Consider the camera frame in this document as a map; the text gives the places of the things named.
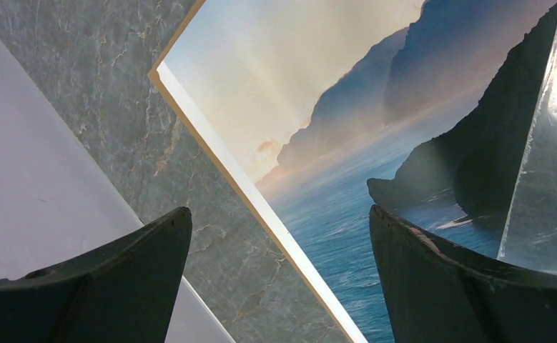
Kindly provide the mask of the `clear acrylic sheet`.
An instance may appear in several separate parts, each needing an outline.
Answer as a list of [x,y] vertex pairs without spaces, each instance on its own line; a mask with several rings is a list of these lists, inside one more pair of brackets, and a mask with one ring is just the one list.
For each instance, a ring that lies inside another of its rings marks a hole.
[[557,24],[498,258],[557,274]]

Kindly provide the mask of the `coastal landscape photo board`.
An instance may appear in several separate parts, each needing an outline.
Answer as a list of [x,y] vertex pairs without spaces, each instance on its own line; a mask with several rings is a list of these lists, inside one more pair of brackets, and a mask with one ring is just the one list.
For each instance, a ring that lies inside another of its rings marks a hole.
[[382,206],[494,257],[557,1],[205,1],[154,75],[358,342]]

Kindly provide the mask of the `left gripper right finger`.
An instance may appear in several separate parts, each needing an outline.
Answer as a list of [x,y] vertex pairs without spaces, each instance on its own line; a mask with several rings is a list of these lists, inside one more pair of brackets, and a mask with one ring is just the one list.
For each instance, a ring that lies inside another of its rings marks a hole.
[[396,342],[557,342],[557,274],[479,254],[377,205],[369,225]]

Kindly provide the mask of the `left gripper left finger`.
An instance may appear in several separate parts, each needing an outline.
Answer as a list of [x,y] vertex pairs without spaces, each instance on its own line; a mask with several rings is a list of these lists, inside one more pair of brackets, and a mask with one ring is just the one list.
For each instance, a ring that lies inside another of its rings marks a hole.
[[178,207],[26,276],[0,279],[0,342],[163,342],[192,236]]

